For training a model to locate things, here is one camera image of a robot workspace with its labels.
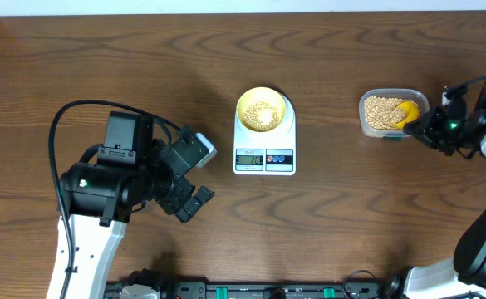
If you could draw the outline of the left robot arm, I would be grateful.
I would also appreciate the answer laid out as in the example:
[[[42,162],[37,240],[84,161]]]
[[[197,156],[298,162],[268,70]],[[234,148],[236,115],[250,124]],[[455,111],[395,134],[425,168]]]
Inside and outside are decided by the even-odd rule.
[[[132,213],[154,200],[187,223],[213,196],[185,175],[217,153],[189,127],[177,140],[153,136],[164,123],[150,115],[113,111],[103,144],[91,146],[58,181],[61,224],[50,298],[101,298],[110,265]]]

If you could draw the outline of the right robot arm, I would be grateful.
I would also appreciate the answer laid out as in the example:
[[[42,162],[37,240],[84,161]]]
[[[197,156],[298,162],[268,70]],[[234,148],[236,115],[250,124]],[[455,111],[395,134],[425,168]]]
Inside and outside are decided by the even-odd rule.
[[[447,156],[486,159],[486,76],[472,112],[464,95],[469,83],[448,87],[446,101],[404,126],[407,135]],[[459,239],[451,258],[410,267],[385,287],[385,298],[486,298],[486,209]]]

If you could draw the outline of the yellow measuring scoop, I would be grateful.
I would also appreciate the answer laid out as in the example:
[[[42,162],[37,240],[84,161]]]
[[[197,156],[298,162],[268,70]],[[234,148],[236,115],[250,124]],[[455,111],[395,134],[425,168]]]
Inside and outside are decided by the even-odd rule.
[[[418,120],[420,118],[420,109],[418,105],[412,100],[408,100],[403,103],[400,103],[396,107],[396,109],[405,113],[405,116],[402,118],[402,120],[395,123],[395,127],[399,130],[403,130],[405,125],[415,120]]]

